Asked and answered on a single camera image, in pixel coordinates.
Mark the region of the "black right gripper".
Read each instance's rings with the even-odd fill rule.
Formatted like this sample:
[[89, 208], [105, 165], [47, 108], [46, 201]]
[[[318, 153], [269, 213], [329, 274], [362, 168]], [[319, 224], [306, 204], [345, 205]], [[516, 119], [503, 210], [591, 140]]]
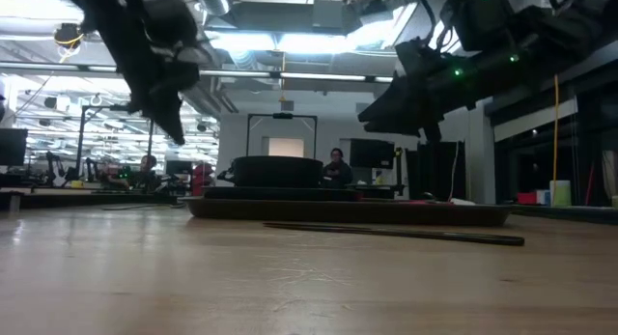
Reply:
[[[441, 54], [418, 39], [395, 46], [404, 73], [358, 114], [364, 130], [440, 141], [438, 122], [445, 113], [471, 109], [482, 98], [518, 86], [531, 68], [531, 51], [519, 44], [479, 52], [471, 57]], [[369, 123], [397, 119], [397, 125]]]

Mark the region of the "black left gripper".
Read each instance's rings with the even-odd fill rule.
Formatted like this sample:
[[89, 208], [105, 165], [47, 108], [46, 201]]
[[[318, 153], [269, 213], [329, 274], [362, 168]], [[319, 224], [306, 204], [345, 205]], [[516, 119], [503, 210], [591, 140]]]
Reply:
[[89, 17], [131, 90], [128, 114], [152, 119], [184, 145], [179, 92], [199, 80], [180, 59], [196, 44], [197, 26], [183, 0], [89, 0]]

